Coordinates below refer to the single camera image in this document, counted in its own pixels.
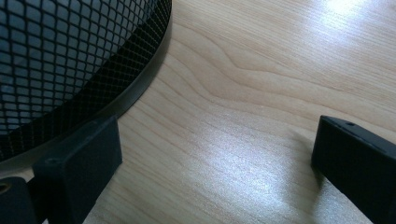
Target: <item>black plastic block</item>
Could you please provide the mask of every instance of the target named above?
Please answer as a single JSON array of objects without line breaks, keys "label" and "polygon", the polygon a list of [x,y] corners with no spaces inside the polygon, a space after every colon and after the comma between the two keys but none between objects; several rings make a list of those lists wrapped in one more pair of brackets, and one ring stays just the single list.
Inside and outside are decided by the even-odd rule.
[{"label": "black plastic block", "polygon": [[36,223],[35,210],[23,178],[1,179],[0,199],[0,223]]},{"label": "black plastic block", "polygon": [[374,223],[396,223],[396,146],[342,119],[320,118],[312,165]]},{"label": "black plastic block", "polygon": [[115,117],[88,122],[33,165],[49,223],[82,223],[121,164]]}]

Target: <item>black metal mesh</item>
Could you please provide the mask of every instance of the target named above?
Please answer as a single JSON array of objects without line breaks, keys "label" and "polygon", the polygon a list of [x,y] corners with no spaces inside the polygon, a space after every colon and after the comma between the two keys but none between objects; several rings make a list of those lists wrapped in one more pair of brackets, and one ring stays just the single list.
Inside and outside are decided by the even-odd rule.
[{"label": "black metal mesh", "polygon": [[0,0],[0,161],[88,119],[149,63],[171,0]]}]

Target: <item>black mesh cylinder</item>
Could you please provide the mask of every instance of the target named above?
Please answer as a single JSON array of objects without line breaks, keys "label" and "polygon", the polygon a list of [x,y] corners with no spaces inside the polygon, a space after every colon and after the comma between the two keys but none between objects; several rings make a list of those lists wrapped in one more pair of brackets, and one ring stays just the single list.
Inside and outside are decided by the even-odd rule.
[{"label": "black mesh cylinder", "polygon": [[[0,0],[0,161],[109,105],[120,114],[132,104],[155,72],[148,67],[159,61],[171,7],[171,0]],[[127,91],[133,100],[117,102]]]}]

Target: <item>light wood surface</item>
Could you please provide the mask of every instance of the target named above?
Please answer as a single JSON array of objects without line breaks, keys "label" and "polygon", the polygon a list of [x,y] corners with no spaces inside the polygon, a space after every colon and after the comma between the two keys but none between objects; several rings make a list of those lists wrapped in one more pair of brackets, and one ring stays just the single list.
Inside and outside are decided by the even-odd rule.
[{"label": "light wood surface", "polygon": [[86,223],[370,223],[310,158],[320,115],[396,143],[396,3],[174,0],[173,22]]}]

